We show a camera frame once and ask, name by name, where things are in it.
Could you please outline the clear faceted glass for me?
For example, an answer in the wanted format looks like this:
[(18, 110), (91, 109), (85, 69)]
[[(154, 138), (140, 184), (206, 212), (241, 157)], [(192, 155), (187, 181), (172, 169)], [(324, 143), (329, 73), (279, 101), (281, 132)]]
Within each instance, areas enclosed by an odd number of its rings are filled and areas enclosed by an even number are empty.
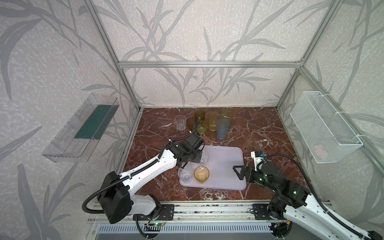
[(189, 183), (194, 178), (194, 169), (191, 166), (179, 168), (178, 176), (181, 182)]
[(201, 156), (201, 160), (200, 160), (200, 165), (203, 166), (205, 165), (210, 159), (210, 155), (209, 153), (206, 151), (206, 150), (203, 150), (202, 151), (202, 156)]

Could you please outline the lilac plastic tray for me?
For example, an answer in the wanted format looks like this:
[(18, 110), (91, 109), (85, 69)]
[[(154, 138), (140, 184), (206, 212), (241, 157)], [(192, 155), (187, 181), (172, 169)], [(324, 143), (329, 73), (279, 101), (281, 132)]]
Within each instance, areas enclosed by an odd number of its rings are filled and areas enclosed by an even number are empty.
[(205, 167), (210, 175), (206, 181), (200, 183), (194, 176), (188, 182), (179, 179), (181, 186), (189, 188), (209, 188), (220, 190), (244, 190), (246, 181), (239, 180), (233, 166), (243, 166), (243, 151), (238, 147), (206, 146), (204, 152), (208, 153), (209, 160)]

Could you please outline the clear faceted glass front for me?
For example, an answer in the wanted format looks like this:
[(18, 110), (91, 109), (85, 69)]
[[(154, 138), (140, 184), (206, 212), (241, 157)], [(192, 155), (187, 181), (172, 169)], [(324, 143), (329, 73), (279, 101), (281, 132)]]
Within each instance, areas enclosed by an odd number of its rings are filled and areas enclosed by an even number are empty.
[(181, 182), (189, 183), (194, 178), (194, 169), (191, 166), (179, 168), (178, 176)]

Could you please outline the green short glass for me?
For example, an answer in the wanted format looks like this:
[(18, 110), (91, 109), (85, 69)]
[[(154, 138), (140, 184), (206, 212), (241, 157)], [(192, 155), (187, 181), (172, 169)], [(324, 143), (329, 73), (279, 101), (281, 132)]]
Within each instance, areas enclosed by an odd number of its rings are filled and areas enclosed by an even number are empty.
[(208, 128), (208, 123), (206, 121), (200, 121), (197, 127), (197, 132), (200, 135), (205, 135)]

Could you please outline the yellow short glass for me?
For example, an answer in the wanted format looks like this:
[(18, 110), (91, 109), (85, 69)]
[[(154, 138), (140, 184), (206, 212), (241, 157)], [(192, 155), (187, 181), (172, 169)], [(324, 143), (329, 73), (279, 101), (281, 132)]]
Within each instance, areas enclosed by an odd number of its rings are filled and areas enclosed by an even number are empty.
[(210, 171), (205, 166), (199, 166), (194, 170), (194, 177), (199, 183), (205, 182), (210, 176)]

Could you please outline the amber dotted glass front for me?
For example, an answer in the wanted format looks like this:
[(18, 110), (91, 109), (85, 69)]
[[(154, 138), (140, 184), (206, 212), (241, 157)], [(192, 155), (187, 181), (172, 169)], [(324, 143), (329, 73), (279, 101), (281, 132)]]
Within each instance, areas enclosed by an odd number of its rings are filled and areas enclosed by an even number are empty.
[(195, 123), (196, 123), (195, 118), (188, 118), (187, 119), (187, 127), (191, 132), (195, 131)]

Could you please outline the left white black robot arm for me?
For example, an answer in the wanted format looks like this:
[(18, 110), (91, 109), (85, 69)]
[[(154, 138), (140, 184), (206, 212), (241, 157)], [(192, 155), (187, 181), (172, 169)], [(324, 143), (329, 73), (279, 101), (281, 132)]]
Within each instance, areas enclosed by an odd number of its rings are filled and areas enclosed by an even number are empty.
[(141, 196), (137, 192), (160, 174), (189, 162), (200, 163), (205, 141), (196, 131), (200, 120), (188, 135), (171, 140), (152, 159), (129, 171), (117, 174), (110, 172), (101, 188), (82, 203), (82, 211), (88, 214), (105, 214), (110, 224), (134, 216), (140, 220), (147, 216), (152, 220), (162, 212), (162, 204), (153, 195)]

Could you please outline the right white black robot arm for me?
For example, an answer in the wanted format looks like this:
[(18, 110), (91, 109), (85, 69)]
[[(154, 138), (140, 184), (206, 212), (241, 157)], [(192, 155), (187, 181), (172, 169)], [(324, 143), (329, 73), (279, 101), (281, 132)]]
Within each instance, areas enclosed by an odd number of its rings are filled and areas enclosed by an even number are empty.
[(239, 180), (274, 192), (267, 214), (274, 220), (293, 222), (322, 240), (382, 240), (375, 231), (366, 231), (324, 205), (313, 186), (288, 180), (283, 171), (264, 153), (252, 152), (254, 167), (233, 166)]

